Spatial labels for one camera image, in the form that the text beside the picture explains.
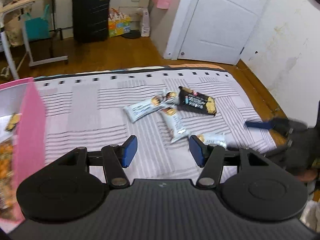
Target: table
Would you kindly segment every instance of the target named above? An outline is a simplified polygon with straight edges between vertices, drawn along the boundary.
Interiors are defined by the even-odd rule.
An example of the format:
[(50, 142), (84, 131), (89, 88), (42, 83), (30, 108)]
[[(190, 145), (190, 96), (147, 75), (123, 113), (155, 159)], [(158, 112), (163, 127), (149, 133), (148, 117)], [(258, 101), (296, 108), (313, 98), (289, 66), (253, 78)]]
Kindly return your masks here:
[[(36, 0), (20, 0), (17, 3), (13, 3), (13, 4), (8, 4), (6, 6), (4, 6), (3, 8), (0, 8), (0, 35), (1, 35), (1, 41), (2, 41), (2, 45), (4, 48), (4, 53), (5, 53), (5, 57), (8, 61), (9, 64), (9, 68), (10, 71), (12, 73), (13, 78), (19, 79), (19, 75), (18, 75), (18, 71), (16, 69), (16, 65), (15, 62), (12, 58), (11, 55), (11, 51), (10, 51), (10, 45), (7, 39), (7, 35), (4, 31), (4, 16), (9, 13), (12, 12), (14, 10), (17, 9), (23, 9), (26, 6), (32, 5)], [(22, 22), (22, 36), (23, 36), (23, 41), (24, 41), (24, 45), (26, 48), (26, 54), (29, 54), (30, 57), (30, 63), (29, 66), (35, 66), (35, 65), (40, 65), (40, 64), (45, 64), (45, 63), (49, 63), (49, 62), (56, 62), (56, 61), (61, 61), (61, 60), (67, 60), (68, 56), (62, 56), (62, 57), (54, 57), (54, 58), (49, 58), (49, 59), (44, 59), (44, 60), (39, 60), (39, 61), (33, 61), (33, 57), (31, 54), (31, 49), (30, 49), (30, 45), (29, 45), (29, 40), (28, 40), (28, 36), (27, 36), (27, 32), (26, 32), (26, 27), (24, 24), (24, 20), (23, 17), (21, 17), (21, 22)]]

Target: black suitcase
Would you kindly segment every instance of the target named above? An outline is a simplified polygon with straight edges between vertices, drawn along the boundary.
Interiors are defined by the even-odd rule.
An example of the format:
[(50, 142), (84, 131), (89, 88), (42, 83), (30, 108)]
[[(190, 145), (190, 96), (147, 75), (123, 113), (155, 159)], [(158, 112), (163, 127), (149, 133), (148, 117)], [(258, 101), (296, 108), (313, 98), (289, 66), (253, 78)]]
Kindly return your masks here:
[(72, 0), (73, 37), (79, 42), (108, 37), (110, 0)]

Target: white wall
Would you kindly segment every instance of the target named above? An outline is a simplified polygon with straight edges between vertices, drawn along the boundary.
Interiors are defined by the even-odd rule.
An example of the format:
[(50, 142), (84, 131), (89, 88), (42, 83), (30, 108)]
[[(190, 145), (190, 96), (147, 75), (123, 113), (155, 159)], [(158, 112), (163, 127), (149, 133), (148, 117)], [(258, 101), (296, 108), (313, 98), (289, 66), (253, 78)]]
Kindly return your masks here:
[(309, 125), (320, 100), (319, 29), (314, 0), (269, 0), (241, 55), (286, 115)]
[(180, 0), (171, 0), (169, 9), (159, 9), (153, 5), (150, 10), (150, 38), (161, 56), (167, 47), (179, 3)]

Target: teal bag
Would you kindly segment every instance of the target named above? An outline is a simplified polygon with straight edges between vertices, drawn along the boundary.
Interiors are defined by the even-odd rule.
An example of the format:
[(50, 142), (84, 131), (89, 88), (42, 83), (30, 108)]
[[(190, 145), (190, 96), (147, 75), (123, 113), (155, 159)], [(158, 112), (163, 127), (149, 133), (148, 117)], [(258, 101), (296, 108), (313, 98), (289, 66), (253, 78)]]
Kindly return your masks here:
[(29, 41), (36, 41), (50, 38), (49, 34), (49, 4), (46, 5), (42, 17), (31, 19), (31, 15), (26, 13), (28, 20), (25, 21)]

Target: door frame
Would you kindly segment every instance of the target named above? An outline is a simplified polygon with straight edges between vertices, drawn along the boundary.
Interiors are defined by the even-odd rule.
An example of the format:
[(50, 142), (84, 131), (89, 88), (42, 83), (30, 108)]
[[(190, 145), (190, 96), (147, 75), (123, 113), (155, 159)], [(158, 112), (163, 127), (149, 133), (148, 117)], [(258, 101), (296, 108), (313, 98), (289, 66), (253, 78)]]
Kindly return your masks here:
[(180, 0), (163, 58), (178, 59), (197, 3), (198, 0)]

